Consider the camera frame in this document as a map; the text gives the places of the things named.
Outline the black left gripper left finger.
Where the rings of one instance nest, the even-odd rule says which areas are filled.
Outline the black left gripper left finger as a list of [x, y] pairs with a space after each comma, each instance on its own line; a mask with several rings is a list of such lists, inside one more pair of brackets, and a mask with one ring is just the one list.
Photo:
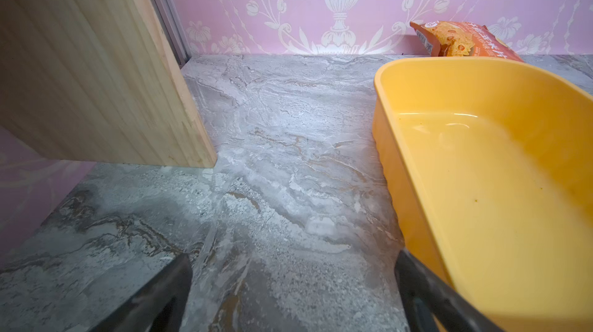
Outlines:
[[92, 331], [179, 331], [191, 289], [192, 268], [182, 253]]

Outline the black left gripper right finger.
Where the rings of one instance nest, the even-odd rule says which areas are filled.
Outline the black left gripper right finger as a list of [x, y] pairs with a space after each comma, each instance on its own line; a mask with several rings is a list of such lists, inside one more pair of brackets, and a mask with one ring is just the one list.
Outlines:
[[407, 249], [399, 252], [395, 278], [411, 331], [500, 331]]

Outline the yellow plastic tray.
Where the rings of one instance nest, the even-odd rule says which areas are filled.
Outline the yellow plastic tray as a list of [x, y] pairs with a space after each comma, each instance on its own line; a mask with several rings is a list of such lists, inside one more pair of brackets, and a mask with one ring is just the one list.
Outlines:
[[507, 331], [592, 329], [592, 97], [493, 57], [395, 60], [372, 134], [406, 249]]

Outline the wooden shelf unit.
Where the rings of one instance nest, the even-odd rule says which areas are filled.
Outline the wooden shelf unit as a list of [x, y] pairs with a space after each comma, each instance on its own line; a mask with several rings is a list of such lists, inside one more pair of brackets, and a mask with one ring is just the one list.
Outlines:
[[1, 125], [50, 159], [217, 161], [151, 0], [1, 0]]

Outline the orange snack bag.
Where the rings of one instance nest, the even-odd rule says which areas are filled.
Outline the orange snack bag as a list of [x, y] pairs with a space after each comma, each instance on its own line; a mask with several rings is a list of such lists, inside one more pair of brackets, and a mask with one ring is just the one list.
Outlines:
[[486, 26], [468, 22], [410, 23], [431, 57], [496, 57], [522, 62]]

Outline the aluminium corner post left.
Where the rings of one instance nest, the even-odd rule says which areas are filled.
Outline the aluminium corner post left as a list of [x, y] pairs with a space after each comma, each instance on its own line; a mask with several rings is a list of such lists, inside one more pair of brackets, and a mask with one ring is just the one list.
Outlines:
[[151, 0], [180, 67], [191, 59], [191, 49], [173, 0]]

